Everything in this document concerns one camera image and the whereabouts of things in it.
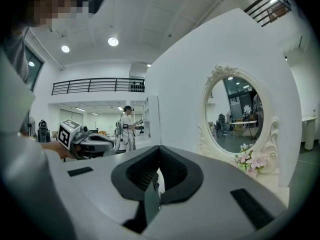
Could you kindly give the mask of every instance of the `gray floor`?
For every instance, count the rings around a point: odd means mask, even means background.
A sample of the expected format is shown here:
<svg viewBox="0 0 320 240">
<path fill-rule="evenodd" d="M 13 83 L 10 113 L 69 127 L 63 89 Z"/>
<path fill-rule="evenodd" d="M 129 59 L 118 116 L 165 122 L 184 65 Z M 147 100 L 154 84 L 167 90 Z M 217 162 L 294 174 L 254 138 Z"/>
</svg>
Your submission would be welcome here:
<svg viewBox="0 0 320 240">
<path fill-rule="evenodd" d="M 301 145 L 298 162 L 291 178 L 289 207 L 299 206 L 309 196 L 320 173 L 320 144 L 312 151 L 306 151 Z"/>
<path fill-rule="evenodd" d="M 219 138 L 217 134 L 214 135 L 215 141 L 222 147 L 223 149 L 232 152 L 232 153 L 239 153 L 240 152 L 240 146 L 244 143 L 246 145 L 254 144 L 256 142 L 255 139 L 252 139 L 251 136 L 237 136 L 233 135 L 233 132 L 227 131 L 226 135 L 223 137 L 222 133 L 219 132 Z"/>
</svg>

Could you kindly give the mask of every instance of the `table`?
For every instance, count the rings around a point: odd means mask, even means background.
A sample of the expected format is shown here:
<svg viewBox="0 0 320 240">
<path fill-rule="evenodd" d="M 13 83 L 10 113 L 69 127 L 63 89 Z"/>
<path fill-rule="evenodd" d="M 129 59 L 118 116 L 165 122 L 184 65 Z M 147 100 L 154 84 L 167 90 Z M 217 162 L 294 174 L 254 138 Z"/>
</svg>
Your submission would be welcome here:
<svg viewBox="0 0 320 240">
<path fill-rule="evenodd" d="M 306 123 L 304 149 L 307 151 L 311 151 L 314 148 L 316 119 L 317 117 L 315 116 L 302 117 L 302 122 Z"/>
<path fill-rule="evenodd" d="M 244 121 L 244 122 L 232 122 L 232 123 L 229 123 L 229 125 L 254 124 L 254 132 L 256 132 L 256 122 L 257 122 L 257 120 L 255 120 L 255 121 Z M 235 138 L 235 129 L 233 129 L 233 138 Z"/>
</svg>

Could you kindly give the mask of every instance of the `ceiling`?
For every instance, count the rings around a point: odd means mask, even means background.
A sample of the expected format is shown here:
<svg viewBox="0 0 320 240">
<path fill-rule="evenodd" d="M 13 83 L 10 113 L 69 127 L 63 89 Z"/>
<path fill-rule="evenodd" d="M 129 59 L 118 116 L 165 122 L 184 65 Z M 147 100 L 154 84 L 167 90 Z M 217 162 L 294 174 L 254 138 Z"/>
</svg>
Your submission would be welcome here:
<svg viewBox="0 0 320 240">
<path fill-rule="evenodd" d="M 65 102 L 58 104 L 61 109 L 72 109 L 80 108 L 85 110 L 86 113 L 96 113 L 99 115 L 120 115 L 123 113 L 118 107 L 124 107 L 126 101 L 81 101 L 81 102 Z M 143 111 L 143 101 L 133 101 L 134 112 L 141 114 Z"/>
<path fill-rule="evenodd" d="M 223 1 L 106 0 L 96 15 L 89 17 L 88 8 L 84 7 L 82 13 L 54 20 L 51 28 L 33 31 L 63 66 L 82 60 L 118 58 L 152 63 L 201 25 Z M 118 38 L 119 45 L 109 46 L 109 37 Z M 70 53 L 63 53 L 62 45 L 68 45 Z"/>
</svg>

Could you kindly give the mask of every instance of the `chair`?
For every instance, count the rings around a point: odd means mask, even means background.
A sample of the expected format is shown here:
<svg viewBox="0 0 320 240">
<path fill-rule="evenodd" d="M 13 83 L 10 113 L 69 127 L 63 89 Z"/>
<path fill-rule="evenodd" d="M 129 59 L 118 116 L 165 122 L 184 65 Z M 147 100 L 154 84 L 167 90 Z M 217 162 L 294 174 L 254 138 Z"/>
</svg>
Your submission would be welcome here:
<svg viewBox="0 0 320 240">
<path fill-rule="evenodd" d="M 218 138 L 219 138 L 219 132 L 221 132 L 222 136 L 225 137 L 225 131 L 221 129 L 220 121 L 217 120 L 215 121 L 215 133 Z"/>
</svg>

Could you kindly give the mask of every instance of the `balcony railing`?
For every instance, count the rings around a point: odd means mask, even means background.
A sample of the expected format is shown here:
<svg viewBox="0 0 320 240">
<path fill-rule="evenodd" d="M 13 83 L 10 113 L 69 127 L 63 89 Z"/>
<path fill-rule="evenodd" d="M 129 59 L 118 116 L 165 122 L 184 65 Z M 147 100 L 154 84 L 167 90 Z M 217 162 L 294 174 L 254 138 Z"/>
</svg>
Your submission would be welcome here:
<svg viewBox="0 0 320 240">
<path fill-rule="evenodd" d="M 53 84 L 51 95 L 89 92 L 145 92 L 145 81 L 139 78 L 87 78 Z"/>
<path fill-rule="evenodd" d="M 291 11 L 289 0 L 257 0 L 244 10 L 262 27 Z"/>
</svg>

